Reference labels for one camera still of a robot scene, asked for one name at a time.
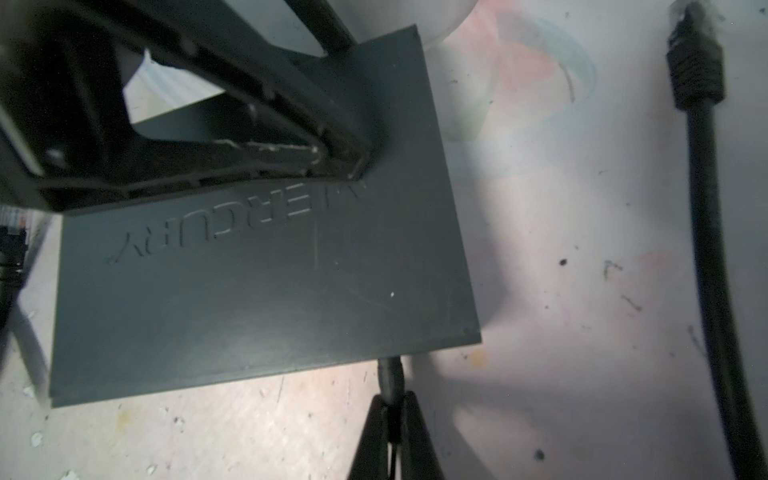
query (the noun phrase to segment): black plastic bracket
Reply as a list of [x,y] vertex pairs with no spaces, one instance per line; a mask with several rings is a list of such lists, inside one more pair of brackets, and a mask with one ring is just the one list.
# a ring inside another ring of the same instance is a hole
[[[306,22],[323,13],[309,26],[326,50],[354,45],[325,2],[289,3]],[[3,203],[66,211],[254,178],[354,180],[369,162],[359,119],[298,69],[312,58],[270,45],[219,0],[31,0],[4,11],[0,140],[12,152],[3,161],[23,171],[0,182]],[[240,136],[136,132],[122,86],[145,49],[226,90],[214,114]]]

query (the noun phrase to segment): white floor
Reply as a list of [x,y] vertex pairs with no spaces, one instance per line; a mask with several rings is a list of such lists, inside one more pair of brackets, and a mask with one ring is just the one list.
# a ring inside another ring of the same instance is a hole
[[[667,6],[481,0],[427,52],[484,338],[406,359],[446,478],[731,476],[702,353]],[[763,425],[767,6],[723,1],[717,26],[729,268]],[[22,295],[48,359],[59,227]],[[12,346],[3,479],[345,478],[378,390],[374,362],[56,410],[30,385]]]

